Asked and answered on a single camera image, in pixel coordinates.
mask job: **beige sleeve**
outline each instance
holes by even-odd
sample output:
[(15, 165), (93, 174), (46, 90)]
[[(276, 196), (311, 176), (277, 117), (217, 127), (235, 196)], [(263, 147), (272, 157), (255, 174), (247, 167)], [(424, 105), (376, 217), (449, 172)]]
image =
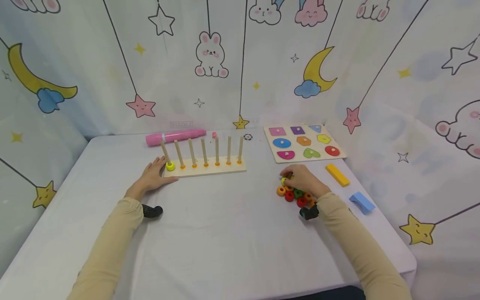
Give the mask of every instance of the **beige sleeve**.
[(144, 218), (142, 205), (124, 198), (103, 225), (67, 300), (110, 300), (120, 280), (133, 232)]
[(407, 284), (370, 232), (334, 193), (318, 199), (319, 217), (350, 260), (367, 300), (411, 300)]

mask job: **yellow block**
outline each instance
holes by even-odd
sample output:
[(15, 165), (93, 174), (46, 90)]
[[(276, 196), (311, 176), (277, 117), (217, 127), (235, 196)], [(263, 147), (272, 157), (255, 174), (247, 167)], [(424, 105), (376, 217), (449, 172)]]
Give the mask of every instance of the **yellow block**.
[(325, 167), (325, 169), (327, 169), (328, 173), (330, 173), (330, 175), (332, 175), (333, 178), (335, 178), (335, 180), (341, 185), (341, 186), (347, 186), (350, 184), (350, 181), (348, 180), (347, 177), (345, 177), (345, 175), (342, 174), (342, 172), (340, 172), (334, 164), (330, 164), (330, 165), (327, 165)]

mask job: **red circle piece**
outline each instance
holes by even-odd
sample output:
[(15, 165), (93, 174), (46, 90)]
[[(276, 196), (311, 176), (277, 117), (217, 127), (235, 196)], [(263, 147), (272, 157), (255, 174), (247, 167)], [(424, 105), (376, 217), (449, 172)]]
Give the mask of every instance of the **red circle piece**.
[(302, 208), (307, 205), (307, 200), (303, 197), (297, 199), (297, 206)]
[(325, 147), (325, 152), (327, 152), (328, 155), (330, 156), (339, 156), (340, 155), (340, 150), (333, 146), (327, 146)]
[(292, 202), (293, 199), (295, 199), (295, 195), (293, 194), (292, 191), (286, 191), (285, 192), (285, 200), (287, 200), (288, 202)]

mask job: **pink cloud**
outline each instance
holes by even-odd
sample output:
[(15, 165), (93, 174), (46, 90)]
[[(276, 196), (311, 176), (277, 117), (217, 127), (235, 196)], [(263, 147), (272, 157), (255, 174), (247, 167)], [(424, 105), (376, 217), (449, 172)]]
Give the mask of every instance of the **pink cloud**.
[(303, 8), (295, 15), (295, 23), (304, 27), (314, 27), (317, 23), (325, 21), (327, 15), (324, 0), (306, 0)]

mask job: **purple square piece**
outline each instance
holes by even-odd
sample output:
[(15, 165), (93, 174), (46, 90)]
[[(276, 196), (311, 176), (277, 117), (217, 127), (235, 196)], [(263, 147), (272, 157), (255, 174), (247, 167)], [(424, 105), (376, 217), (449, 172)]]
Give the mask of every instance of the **purple square piece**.
[(305, 131), (303, 131), (303, 128), (300, 126), (292, 126), (290, 128), (292, 129), (293, 134), (305, 134)]
[(283, 129), (283, 127), (271, 127), (271, 128), (269, 128), (269, 130), (270, 130), (270, 134), (272, 136), (287, 135), (287, 133), (285, 132), (285, 129)]

